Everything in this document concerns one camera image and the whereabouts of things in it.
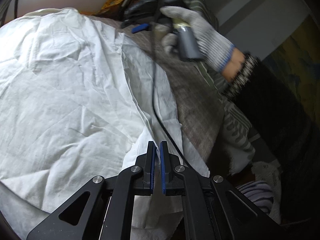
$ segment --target triangular cutout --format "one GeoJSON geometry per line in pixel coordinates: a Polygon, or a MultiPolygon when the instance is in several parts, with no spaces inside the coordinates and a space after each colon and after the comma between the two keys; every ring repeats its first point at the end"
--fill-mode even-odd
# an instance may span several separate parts
{"type": "Polygon", "coordinates": [[[60,215],[59,219],[73,226],[79,223],[84,207],[90,197],[90,192],[82,193],[70,206],[68,206],[60,215]]]}
{"type": "Polygon", "coordinates": [[[239,225],[244,225],[251,219],[257,217],[257,214],[232,191],[227,191],[226,196],[239,225]]]}

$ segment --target black cable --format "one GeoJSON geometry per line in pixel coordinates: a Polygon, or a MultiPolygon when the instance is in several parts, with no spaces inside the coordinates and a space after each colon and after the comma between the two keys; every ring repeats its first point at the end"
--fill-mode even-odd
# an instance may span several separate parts
{"type": "Polygon", "coordinates": [[[186,160],[186,158],[183,156],[182,152],[180,151],[179,147],[177,146],[177,144],[175,143],[175,141],[173,140],[173,138],[171,137],[170,133],[167,131],[167,129],[164,127],[162,121],[160,120],[156,109],[155,109],[155,103],[154,103],[154,98],[155,98],[155,87],[156,87],[156,46],[155,46],[155,34],[154,34],[154,29],[155,29],[155,23],[156,21],[151,23],[151,31],[150,31],[150,43],[151,43],[151,56],[152,56],[152,65],[153,65],[153,88],[152,88],[152,108],[153,108],[153,112],[155,113],[156,119],[158,120],[161,128],[163,129],[163,131],[165,132],[165,134],[167,135],[167,137],[169,138],[169,140],[171,141],[171,143],[173,144],[174,148],[176,149],[177,153],[180,155],[181,159],[185,162],[185,164],[190,167],[191,169],[193,169],[196,173],[198,173],[191,165],[190,163],[186,160]]]}
{"type": "Polygon", "coordinates": [[[7,12],[8,12],[8,7],[5,9],[3,16],[1,18],[1,22],[0,22],[0,27],[2,27],[4,25],[5,22],[5,17],[7,16],[7,12]]]}
{"type": "Polygon", "coordinates": [[[14,1],[14,18],[15,19],[17,19],[18,17],[18,3],[19,3],[19,0],[14,1]]]}

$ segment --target sweater cuff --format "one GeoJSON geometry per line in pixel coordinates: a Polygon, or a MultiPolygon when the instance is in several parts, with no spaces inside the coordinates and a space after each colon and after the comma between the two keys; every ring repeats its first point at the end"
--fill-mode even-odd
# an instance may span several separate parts
{"type": "Polygon", "coordinates": [[[241,70],[238,72],[237,76],[233,79],[228,88],[223,92],[223,94],[232,101],[235,96],[237,96],[242,88],[250,82],[250,77],[252,75],[253,69],[258,64],[258,60],[251,56],[250,54],[245,54],[244,62],[242,63],[241,70]]]}

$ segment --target human hand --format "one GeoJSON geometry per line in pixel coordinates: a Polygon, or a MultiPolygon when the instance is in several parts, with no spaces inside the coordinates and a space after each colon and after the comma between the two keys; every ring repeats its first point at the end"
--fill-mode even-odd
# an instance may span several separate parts
{"type": "MultiPolygon", "coordinates": [[[[197,39],[200,52],[209,66],[215,71],[221,72],[230,61],[234,45],[225,37],[220,35],[215,29],[203,19],[197,12],[182,7],[166,6],[161,12],[173,19],[181,19],[190,24],[195,38],[197,39]]],[[[165,51],[171,52],[177,44],[177,36],[168,33],[162,39],[165,51]]]]}

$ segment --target wrinkled white sheet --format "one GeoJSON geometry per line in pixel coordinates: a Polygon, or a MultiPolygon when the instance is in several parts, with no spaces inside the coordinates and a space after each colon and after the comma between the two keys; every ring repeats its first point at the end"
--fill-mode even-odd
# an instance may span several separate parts
{"type": "MultiPolygon", "coordinates": [[[[167,140],[152,111],[152,73],[151,59],[131,39],[75,9],[36,11],[0,29],[0,209],[21,238],[90,178],[115,176],[149,140],[167,140]],[[15,206],[22,211],[12,212],[15,206]]],[[[156,84],[157,112],[182,149],[160,67],[156,84]]],[[[208,176],[194,147],[184,148],[208,176]]],[[[160,216],[181,210],[179,197],[136,197],[132,236],[150,239],[160,216]]],[[[170,233],[160,230],[154,239],[170,233]]]]}

